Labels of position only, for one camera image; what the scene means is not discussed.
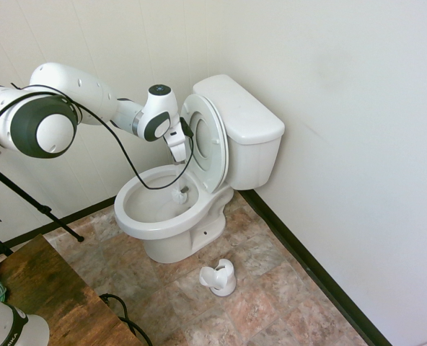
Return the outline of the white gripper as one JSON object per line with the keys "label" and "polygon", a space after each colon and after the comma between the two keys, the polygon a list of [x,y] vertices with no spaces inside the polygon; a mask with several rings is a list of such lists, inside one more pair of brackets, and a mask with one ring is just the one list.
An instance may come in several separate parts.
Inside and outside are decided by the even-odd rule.
{"label": "white gripper", "polygon": [[184,164],[184,160],[187,158],[185,148],[186,139],[182,130],[182,125],[178,123],[177,125],[169,128],[164,134],[164,140],[171,151],[173,159],[175,160],[175,166],[181,167]]}

